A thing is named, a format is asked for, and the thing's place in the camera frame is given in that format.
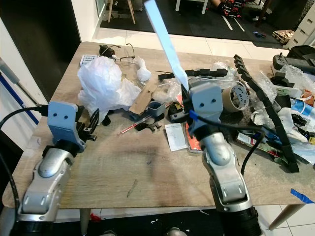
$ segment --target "masking tape roll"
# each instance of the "masking tape roll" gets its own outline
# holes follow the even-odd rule
[[[233,102],[231,94],[234,94],[238,98],[238,104],[235,104],[236,102]],[[250,98],[246,92],[246,89],[243,86],[235,85],[231,86],[222,92],[222,101],[223,101],[223,107],[228,112],[239,112],[244,109],[246,109],[250,103]]]

